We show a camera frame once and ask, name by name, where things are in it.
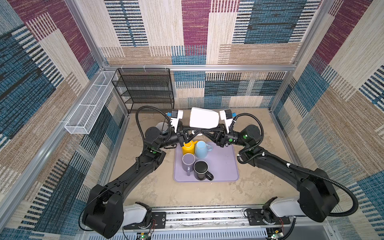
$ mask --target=purple mug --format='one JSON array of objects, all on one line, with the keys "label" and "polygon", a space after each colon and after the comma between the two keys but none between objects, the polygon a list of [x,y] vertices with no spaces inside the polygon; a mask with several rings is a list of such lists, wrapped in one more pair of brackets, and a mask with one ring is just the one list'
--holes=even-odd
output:
[{"label": "purple mug", "polygon": [[182,165],[184,171],[187,172],[187,175],[190,176],[191,172],[193,172],[193,165],[195,163],[195,156],[192,153],[184,154],[182,158]]}]

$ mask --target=black mug handle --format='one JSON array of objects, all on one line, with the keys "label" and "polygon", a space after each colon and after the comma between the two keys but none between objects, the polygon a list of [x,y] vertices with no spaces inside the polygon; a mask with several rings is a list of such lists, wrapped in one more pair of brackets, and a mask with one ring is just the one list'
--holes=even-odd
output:
[{"label": "black mug handle", "polygon": [[209,181],[212,181],[212,180],[214,179],[213,174],[210,173],[210,172],[208,172],[208,171],[205,173],[205,177],[206,177]]}]

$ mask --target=yellow mug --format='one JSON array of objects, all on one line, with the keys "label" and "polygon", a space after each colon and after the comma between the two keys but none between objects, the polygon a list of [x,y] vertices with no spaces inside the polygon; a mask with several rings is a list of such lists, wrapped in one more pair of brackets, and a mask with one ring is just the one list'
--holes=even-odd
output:
[{"label": "yellow mug", "polygon": [[183,155],[187,153],[195,154],[195,144],[198,141],[190,141],[189,143],[184,143],[184,146],[181,147],[183,150]]}]

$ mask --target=wall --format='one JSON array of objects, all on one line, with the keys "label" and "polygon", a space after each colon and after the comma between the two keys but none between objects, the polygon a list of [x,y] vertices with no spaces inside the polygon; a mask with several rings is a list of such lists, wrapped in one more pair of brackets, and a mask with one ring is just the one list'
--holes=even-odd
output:
[{"label": "wall", "polygon": [[344,239],[384,238],[383,32],[384,1],[336,0],[274,111],[301,164],[358,197],[335,218]]},{"label": "wall", "polygon": [[[98,70],[63,0],[0,0],[0,201]],[[67,134],[0,239],[72,239],[123,120],[111,94],[89,135]]]},{"label": "wall", "polygon": [[[78,0],[110,65],[291,64],[320,0]],[[174,72],[175,106],[268,107],[283,76]]]}]

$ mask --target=light blue mug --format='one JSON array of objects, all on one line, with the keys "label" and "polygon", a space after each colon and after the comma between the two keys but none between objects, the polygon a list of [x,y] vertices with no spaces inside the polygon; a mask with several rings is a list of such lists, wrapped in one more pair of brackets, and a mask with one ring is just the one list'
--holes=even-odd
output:
[{"label": "light blue mug", "polygon": [[208,152],[211,151],[213,148],[206,144],[204,141],[198,141],[195,145],[195,156],[198,159],[203,159],[208,155]]}]

